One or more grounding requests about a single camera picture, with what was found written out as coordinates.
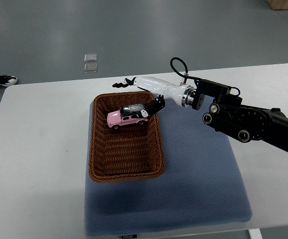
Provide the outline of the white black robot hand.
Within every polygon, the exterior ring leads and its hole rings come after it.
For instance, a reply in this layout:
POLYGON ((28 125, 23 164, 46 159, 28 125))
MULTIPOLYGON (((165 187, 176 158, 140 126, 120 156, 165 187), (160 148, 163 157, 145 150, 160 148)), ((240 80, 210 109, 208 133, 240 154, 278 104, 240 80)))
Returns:
POLYGON ((141 118, 148 118, 165 107, 165 100, 172 99, 174 102, 183 107, 187 107, 190 94, 194 88, 187 84, 174 85, 170 82, 155 77, 135 77, 132 80, 125 79, 123 83, 115 83, 115 88, 125 88, 136 86, 142 90, 151 92, 158 97, 148 103, 143 110, 138 113, 141 118))

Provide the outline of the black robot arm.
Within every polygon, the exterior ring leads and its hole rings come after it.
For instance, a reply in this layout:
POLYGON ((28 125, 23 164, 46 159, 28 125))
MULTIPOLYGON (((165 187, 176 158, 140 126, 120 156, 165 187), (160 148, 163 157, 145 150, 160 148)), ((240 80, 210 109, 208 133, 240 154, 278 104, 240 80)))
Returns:
POLYGON ((264 109, 242 104, 242 98, 231 94, 232 87, 193 77, 196 88, 186 103, 199 110, 205 96, 213 98, 209 111, 202 117, 205 125, 242 143, 262 140, 288 152, 288 118, 279 108, 264 109))

